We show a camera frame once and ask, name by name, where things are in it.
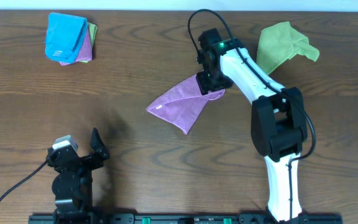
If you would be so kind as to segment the purple microfiber cloth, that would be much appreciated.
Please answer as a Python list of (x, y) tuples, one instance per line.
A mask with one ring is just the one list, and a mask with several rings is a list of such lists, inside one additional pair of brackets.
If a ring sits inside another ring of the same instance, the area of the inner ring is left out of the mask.
[(206, 104), (224, 94), (225, 89), (202, 95), (196, 75), (193, 75), (158, 97), (146, 111), (188, 134)]

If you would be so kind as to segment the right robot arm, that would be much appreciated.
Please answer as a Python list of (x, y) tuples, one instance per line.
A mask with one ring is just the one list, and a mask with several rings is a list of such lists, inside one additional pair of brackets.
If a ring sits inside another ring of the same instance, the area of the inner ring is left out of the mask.
[(277, 222), (298, 217), (296, 158), (307, 138), (303, 99), (297, 88), (271, 79), (238, 39), (222, 40), (217, 29), (202, 32), (197, 61), (203, 66), (196, 80), (202, 95), (237, 85), (252, 105), (251, 138), (267, 165), (268, 211)]

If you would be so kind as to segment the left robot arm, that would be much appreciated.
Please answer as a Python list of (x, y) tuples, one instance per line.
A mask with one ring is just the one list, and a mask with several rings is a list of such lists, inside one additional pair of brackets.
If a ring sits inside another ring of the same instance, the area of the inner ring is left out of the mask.
[(54, 223), (98, 223), (103, 216), (93, 208), (92, 171), (101, 168), (110, 154), (99, 132), (93, 128), (87, 156), (77, 154), (71, 135), (55, 140), (47, 151), (46, 162), (58, 175), (52, 182), (56, 210)]

